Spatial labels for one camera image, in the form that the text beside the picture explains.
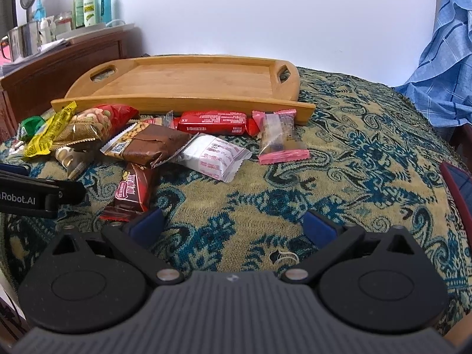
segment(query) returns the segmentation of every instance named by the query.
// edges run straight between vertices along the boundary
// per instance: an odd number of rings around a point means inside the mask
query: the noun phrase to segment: pink snack packet
[[[259,164],[298,161],[310,158],[310,152],[295,131],[296,109],[274,113],[253,111],[261,131]]]
[[[174,162],[228,183],[233,180],[243,161],[251,156],[252,153],[243,147],[200,133]]]

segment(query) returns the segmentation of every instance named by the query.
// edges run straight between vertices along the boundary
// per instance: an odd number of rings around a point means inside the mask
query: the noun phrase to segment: red snack wrapper
[[[246,131],[247,131],[247,134],[250,135],[251,137],[255,137],[259,134],[259,127],[257,126],[253,118],[247,119]]]
[[[128,105],[118,105],[118,104],[103,104],[97,105],[97,109],[102,109],[103,111],[109,111],[112,115],[110,117],[110,122],[112,123],[112,128],[109,132],[109,137],[113,137],[118,133],[124,126],[128,123],[131,118],[134,118],[138,115],[138,110],[128,106]]]
[[[115,191],[115,198],[102,211],[100,219],[129,222],[149,210],[150,195],[157,169],[129,163]]]
[[[247,116],[244,113],[221,112],[184,112],[177,129],[195,135],[242,135],[246,131]]]

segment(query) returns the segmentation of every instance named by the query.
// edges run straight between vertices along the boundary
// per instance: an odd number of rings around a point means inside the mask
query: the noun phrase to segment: barcode
[[[127,145],[128,145],[127,142],[119,142],[114,147],[112,147],[111,152],[120,154],[126,148]]]

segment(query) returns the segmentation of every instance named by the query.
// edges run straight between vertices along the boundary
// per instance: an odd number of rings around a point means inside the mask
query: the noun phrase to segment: red object
[[[110,122],[112,123],[112,130],[110,132],[110,137],[116,135],[124,126],[128,123],[129,120],[136,117],[139,112],[137,109],[128,106],[128,105],[97,105],[96,108],[108,110],[112,113],[110,117]]]
[[[251,137],[255,137],[259,134],[259,126],[257,126],[256,122],[253,118],[248,118],[246,123],[246,131],[247,134]]]
[[[247,116],[244,113],[220,112],[185,112],[180,117],[177,129],[190,134],[208,135],[243,135],[246,131]]]
[[[128,222],[149,210],[157,169],[129,163],[115,191],[115,199],[100,214],[100,219]]]
[[[446,185],[451,192],[452,198],[454,199],[455,205],[457,206],[457,210],[459,211],[459,215],[461,216],[462,224],[464,225],[464,229],[466,230],[467,234],[467,241],[469,242],[469,247],[472,248],[471,239],[472,239],[472,216],[469,211],[469,207],[467,206],[466,201],[464,200],[460,188],[457,186],[457,183],[454,181],[451,172],[449,169],[457,169],[460,172],[464,173],[466,176],[470,178],[469,173],[466,171],[457,168],[456,166],[449,164],[448,162],[443,162],[440,165],[440,171],[446,182]]]
[[[3,54],[0,53],[0,65],[3,65],[4,63],[11,62],[11,60],[10,60],[10,47],[8,45],[3,47],[3,53],[5,54],[6,58],[4,58]]]

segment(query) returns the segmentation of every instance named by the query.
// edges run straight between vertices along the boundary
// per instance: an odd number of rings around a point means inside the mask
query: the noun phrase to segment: tray handle hole
[[[115,74],[116,70],[112,67],[108,67],[106,69],[100,70],[100,72],[93,74],[90,76],[92,82],[98,83],[107,77],[110,77],[112,74]]]
[[[278,74],[278,79],[280,80],[281,83],[284,83],[287,81],[290,77],[290,71],[287,69],[286,66],[284,66],[281,70],[280,73]]]

